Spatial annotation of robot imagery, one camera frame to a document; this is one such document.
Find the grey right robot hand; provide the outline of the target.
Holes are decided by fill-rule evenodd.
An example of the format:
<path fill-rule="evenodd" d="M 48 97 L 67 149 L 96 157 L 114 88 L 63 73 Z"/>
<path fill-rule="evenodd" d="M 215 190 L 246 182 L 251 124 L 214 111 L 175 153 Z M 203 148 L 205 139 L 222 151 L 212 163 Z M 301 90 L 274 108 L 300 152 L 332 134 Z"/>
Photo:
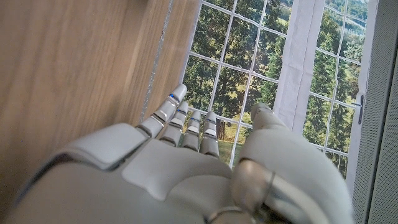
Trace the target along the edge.
<path fill-rule="evenodd" d="M 187 116 L 178 85 L 145 121 L 100 129 L 55 151 L 6 223 L 352 223 L 333 163 L 264 103 L 234 167 L 216 117 Z"/>

